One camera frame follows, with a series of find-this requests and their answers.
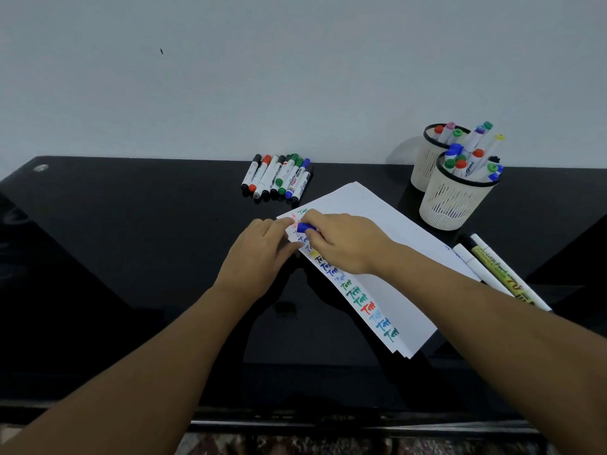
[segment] black table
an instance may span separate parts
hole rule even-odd
[[[49,168],[34,170],[41,164]],[[44,408],[41,403],[62,398],[166,326],[211,286],[253,218],[274,218],[293,207],[246,197],[240,182],[248,164],[38,157],[4,179],[0,191],[123,301],[112,302],[112,319],[106,313],[104,322],[124,316],[122,336],[101,327],[96,340],[85,341],[87,329],[75,327],[78,318],[65,321],[69,310],[30,311],[32,325],[63,322],[83,344],[96,342],[96,350],[78,350],[78,361],[74,351],[53,352],[64,370],[49,364],[38,370],[34,364],[27,373],[2,369],[0,404],[5,411],[19,409],[10,418],[27,422],[40,412],[27,410],[32,403]],[[434,230],[419,217],[423,194],[408,183],[411,171],[316,163],[301,204],[359,181],[453,245],[458,232]],[[527,277],[606,210],[603,170],[508,168],[462,230],[479,233]],[[549,303],[558,302],[560,295],[550,288],[535,289]],[[78,316],[102,317],[103,305],[95,303],[95,313]],[[48,328],[26,330],[29,341],[40,345],[54,335]],[[12,347],[19,351],[19,345]],[[322,275],[297,257],[226,342],[199,410],[201,425],[223,421],[222,428],[260,415],[271,420],[277,410],[307,415],[299,419],[307,422],[304,427],[330,413],[356,414],[368,428],[395,415],[400,424],[517,418],[439,334],[411,360],[390,354]]]

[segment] pen holder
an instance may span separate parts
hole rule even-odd
[[[441,144],[432,138],[434,128],[441,124],[444,126],[446,123],[430,124],[424,129],[424,140],[418,149],[418,154],[415,158],[414,171],[411,173],[411,184],[417,188],[417,190],[426,190],[430,177],[432,176],[432,171],[434,171],[436,157],[441,153],[446,152],[449,148],[447,144]],[[461,126],[456,126],[456,129],[461,129],[464,134],[470,133],[469,129]]]
[[[500,182],[473,182],[456,177],[443,168],[445,156],[436,158],[432,177],[421,201],[420,216],[439,230],[461,227],[491,189]]]

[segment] white wall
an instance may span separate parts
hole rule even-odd
[[[384,162],[451,119],[492,121],[509,165],[607,167],[606,11],[607,0],[2,0],[0,170],[50,154]]]

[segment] hand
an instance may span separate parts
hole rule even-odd
[[[394,242],[366,217],[322,214],[310,209],[301,219],[318,231],[306,230],[310,245],[331,265],[353,274],[377,274]]]
[[[214,287],[250,304],[262,297],[280,267],[303,245],[288,243],[279,249],[286,228],[292,224],[291,218],[252,221],[232,244]]]

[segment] stack of paper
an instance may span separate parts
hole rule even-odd
[[[287,230],[290,241],[301,241],[302,252],[338,288],[377,337],[390,349],[411,358],[436,331],[435,325],[405,296],[373,275],[351,275],[329,265],[311,248],[297,223],[308,209],[323,214],[362,215],[373,220],[392,240],[406,244],[427,257],[470,278],[479,278],[453,250],[358,182],[301,206],[282,217],[292,217]]]

